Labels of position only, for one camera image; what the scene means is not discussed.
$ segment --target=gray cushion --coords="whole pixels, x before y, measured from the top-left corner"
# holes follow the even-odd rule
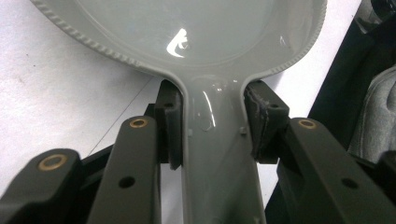
[[[375,77],[361,109],[348,152],[377,162],[382,152],[396,150],[396,66]]]

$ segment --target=brass insert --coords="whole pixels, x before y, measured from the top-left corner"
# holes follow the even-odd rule
[[[298,121],[298,123],[300,124],[300,126],[306,128],[306,129],[316,129],[317,128],[317,124],[309,119],[300,119]]]
[[[48,156],[38,164],[38,169],[41,171],[56,170],[63,166],[67,161],[67,157],[63,154],[54,154]]]
[[[148,121],[146,119],[134,119],[129,123],[133,128],[143,128],[148,125]]]

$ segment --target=glossy surface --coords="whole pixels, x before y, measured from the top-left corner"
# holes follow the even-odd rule
[[[114,2],[34,1],[85,45],[180,87],[187,222],[263,223],[242,91],[306,54],[326,2]]]

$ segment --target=white table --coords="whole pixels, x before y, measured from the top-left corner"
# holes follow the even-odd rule
[[[329,0],[315,46],[290,69],[265,79],[306,117],[361,0]],[[161,79],[79,44],[29,1],[0,5],[0,194],[37,154],[56,147],[81,158],[111,145],[121,123],[154,103]],[[275,165],[259,165],[264,204]],[[180,170],[162,167],[163,223],[182,223]]]

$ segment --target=gray fabric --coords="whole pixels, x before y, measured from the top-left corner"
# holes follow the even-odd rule
[[[396,66],[375,77],[348,152],[377,162],[380,155],[396,150]]]

